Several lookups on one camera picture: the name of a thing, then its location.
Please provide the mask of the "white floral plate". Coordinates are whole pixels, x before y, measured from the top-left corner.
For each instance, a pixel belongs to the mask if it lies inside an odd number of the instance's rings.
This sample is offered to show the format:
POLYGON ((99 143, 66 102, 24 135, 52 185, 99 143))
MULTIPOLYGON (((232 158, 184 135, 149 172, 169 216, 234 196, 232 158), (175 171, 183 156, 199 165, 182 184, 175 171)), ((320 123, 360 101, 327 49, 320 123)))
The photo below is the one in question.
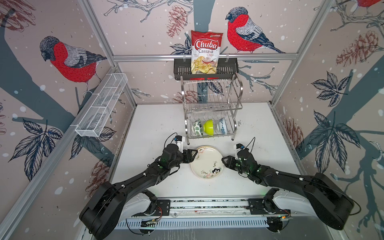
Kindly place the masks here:
POLYGON ((219 176, 224 170, 222 154, 211 146, 201 146, 191 163, 192 172, 201 179, 213 179, 219 176))

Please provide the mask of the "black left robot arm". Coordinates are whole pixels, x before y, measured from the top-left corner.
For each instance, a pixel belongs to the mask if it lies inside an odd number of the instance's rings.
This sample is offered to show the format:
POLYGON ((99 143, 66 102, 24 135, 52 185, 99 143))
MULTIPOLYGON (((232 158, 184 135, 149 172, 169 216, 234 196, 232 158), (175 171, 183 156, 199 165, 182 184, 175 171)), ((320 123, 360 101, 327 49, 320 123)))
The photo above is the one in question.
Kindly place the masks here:
POLYGON ((118 224, 126 202, 162 182, 172 174, 172 168, 192 163, 197 153, 194 149, 180 151, 176 144, 169 144, 143 172, 113 185, 104 182, 80 213, 81 222, 97 240, 105 239, 118 224))

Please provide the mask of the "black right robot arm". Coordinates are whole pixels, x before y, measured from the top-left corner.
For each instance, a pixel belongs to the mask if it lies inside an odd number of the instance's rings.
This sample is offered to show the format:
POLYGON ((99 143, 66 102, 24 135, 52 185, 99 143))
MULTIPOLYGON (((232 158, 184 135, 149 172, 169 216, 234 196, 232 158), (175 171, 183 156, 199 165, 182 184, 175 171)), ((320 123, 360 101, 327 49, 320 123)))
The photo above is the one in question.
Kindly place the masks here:
POLYGON ((245 174, 257 185, 275 187, 305 197, 317 217, 335 230, 343 230, 354 208, 354 201, 334 182, 321 173, 301 176, 260 165, 248 148, 237 152, 237 156, 222 158, 226 168, 245 174))

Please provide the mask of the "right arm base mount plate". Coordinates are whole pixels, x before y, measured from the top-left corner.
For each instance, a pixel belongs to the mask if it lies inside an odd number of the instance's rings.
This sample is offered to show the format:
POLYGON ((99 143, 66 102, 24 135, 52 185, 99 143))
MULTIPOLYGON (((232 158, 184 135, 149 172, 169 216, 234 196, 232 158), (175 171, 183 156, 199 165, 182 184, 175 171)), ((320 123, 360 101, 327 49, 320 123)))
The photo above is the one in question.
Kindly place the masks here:
POLYGON ((273 200, 248 199, 249 206, 246 207, 251 215, 290 215, 290 210, 280 209, 273 200))

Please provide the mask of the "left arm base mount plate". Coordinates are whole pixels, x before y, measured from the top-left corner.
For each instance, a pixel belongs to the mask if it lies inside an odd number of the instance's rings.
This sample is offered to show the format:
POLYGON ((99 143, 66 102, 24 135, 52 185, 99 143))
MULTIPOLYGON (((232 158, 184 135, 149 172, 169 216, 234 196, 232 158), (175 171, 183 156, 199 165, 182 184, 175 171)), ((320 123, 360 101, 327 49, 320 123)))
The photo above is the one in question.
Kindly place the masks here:
POLYGON ((144 216, 169 216, 171 209, 171 201, 170 200, 156 200, 151 201, 148 209, 143 212, 144 216))

